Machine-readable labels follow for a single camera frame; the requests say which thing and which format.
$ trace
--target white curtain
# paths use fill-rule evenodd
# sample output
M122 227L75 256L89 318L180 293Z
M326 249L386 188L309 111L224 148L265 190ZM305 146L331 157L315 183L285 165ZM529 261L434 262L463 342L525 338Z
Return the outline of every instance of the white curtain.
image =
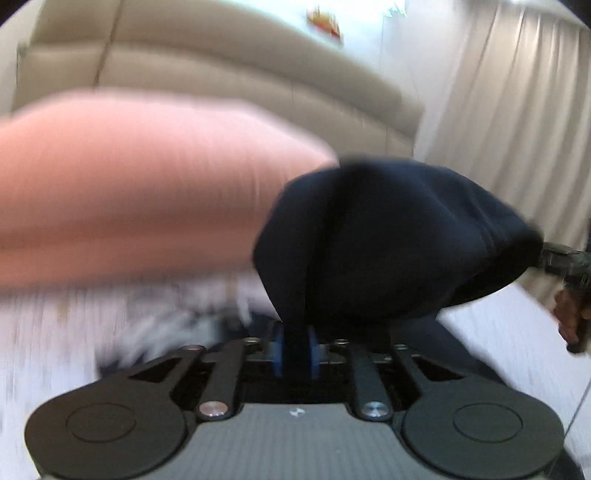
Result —
M476 0L425 161L478 182L549 241L582 247L591 214L591 36L531 8ZM547 303L555 281L524 277Z

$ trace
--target beige sofa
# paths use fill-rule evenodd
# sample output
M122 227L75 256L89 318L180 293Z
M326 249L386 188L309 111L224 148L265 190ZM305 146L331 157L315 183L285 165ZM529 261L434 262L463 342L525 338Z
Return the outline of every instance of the beige sofa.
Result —
M14 109L84 87L246 99L339 155L412 157L423 113L318 35L226 0L47 0Z

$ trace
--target sofa cushion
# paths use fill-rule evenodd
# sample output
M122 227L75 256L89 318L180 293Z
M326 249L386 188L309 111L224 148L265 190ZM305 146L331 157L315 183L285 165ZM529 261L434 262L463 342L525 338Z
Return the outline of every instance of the sofa cushion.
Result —
M64 43L68 41L107 42L121 8L121 0L59 0L45 2L39 16L32 43Z
M234 100L75 92L0 125L0 287L250 263L289 180L332 150Z
M47 95L94 85L103 56L100 43L71 46L35 46L27 49L18 69L14 108Z
M113 46L105 57L99 86L241 98L309 129L343 157L413 153L408 137L346 103L224 59L176 55L166 48Z

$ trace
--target pink pillow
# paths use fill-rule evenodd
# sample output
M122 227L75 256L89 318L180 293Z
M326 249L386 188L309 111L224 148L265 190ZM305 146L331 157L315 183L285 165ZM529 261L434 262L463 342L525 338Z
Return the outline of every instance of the pink pillow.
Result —
M0 287L249 265L286 182L336 165L237 100L98 90L0 124Z

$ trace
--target white wall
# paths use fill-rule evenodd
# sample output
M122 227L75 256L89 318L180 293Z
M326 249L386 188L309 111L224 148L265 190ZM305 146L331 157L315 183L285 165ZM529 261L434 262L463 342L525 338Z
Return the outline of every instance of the white wall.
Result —
M423 160L466 37L471 0L407 0L407 17L384 21L381 73L425 106L415 144Z
M30 0L0 28L0 115L8 113L17 80L17 46L28 41L43 0Z

